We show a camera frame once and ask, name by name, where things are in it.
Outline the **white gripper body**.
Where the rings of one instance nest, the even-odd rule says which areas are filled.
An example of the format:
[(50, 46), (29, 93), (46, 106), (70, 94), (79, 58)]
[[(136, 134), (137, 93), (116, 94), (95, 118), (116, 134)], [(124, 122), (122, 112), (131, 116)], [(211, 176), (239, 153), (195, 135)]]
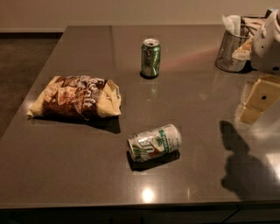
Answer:
[(280, 11), (273, 10), (255, 33), (251, 66), (258, 71), (280, 74)]

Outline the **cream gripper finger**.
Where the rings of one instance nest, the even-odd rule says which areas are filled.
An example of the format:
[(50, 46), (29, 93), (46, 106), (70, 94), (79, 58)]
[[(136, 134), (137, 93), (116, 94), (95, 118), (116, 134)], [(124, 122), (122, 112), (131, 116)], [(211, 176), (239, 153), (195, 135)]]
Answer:
[(279, 99), (279, 76), (267, 74), (257, 80), (249, 80), (241, 93), (241, 103), (237, 107), (237, 120), (253, 124)]
[(250, 60), (251, 59), (251, 47), (252, 38), (242, 38), (237, 42), (237, 47), (232, 53), (232, 57), (235, 60)]

